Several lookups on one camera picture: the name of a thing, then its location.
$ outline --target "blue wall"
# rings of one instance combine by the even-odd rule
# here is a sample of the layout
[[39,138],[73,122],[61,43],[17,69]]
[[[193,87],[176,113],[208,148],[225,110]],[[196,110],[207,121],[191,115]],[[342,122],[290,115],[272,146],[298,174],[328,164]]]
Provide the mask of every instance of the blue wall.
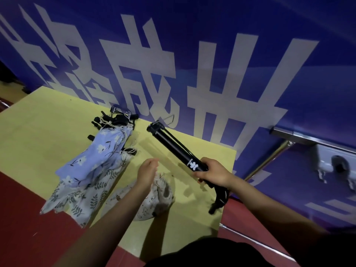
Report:
[[[28,87],[149,121],[174,114],[172,128],[238,150],[240,177],[281,142],[276,124],[356,147],[355,0],[1,3],[0,59]],[[254,184],[267,195],[325,227],[356,225],[337,208],[354,194],[332,175],[319,182],[307,148],[265,171]]]

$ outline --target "forearm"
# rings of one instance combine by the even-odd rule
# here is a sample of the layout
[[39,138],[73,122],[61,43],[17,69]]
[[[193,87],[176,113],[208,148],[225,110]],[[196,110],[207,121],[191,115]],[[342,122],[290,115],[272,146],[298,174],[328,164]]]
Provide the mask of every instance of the forearm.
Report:
[[146,189],[135,185],[54,266],[105,266],[147,194]]
[[322,227],[261,193],[243,179],[234,178],[230,189],[297,260],[327,233]]

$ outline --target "hand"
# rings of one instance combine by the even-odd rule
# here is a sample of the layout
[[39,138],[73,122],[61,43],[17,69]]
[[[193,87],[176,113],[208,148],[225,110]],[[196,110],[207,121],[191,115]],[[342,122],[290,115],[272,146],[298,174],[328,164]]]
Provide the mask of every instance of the hand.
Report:
[[215,159],[210,159],[207,157],[203,157],[201,161],[207,164],[209,170],[207,172],[194,172],[193,175],[200,180],[207,180],[212,182],[213,184],[219,185],[221,187],[225,187],[230,189],[231,184],[235,178],[235,176],[230,173],[223,165],[221,165]]
[[145,191],[147,191],[147,193],[149,193],[151,189],[157,167],[158,158],[149,158],[142,163],[139,171],[137,172],[136,185],[143,188]]

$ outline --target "drawstring bag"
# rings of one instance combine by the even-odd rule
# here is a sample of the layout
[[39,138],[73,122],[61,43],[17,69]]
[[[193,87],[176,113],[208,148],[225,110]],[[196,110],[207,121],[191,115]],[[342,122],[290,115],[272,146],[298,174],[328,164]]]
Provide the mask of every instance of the drawstring bag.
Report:
[[[114,191],[103,207],[101,216],[104,216],[117,202],[119,202],[134,186],[136,181],[124,188]],[[164,179],[163,175],[156,174],[151,190],[145,200],[142,202],[134,221],[147,220],[158,216],[168,210],[174,202],[174,196],[171,186]]]
[[56,171],[60,182],[40,214],[64,211],[68,204],[70,216],[85,227],[133,157],[132,148],[121,150],[131,131],[131,127],[102,128],[84,152]]

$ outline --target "person's left hand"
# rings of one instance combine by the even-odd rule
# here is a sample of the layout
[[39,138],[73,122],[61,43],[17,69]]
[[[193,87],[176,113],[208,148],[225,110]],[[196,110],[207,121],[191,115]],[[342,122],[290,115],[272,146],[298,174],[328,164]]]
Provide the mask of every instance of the person's left hand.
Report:
[[151,185],[154,181],[154,175],[156,174],[158,167],[158,158],[146,159],[137,172],[136,185],[143,188],[147,193],[151,189]]

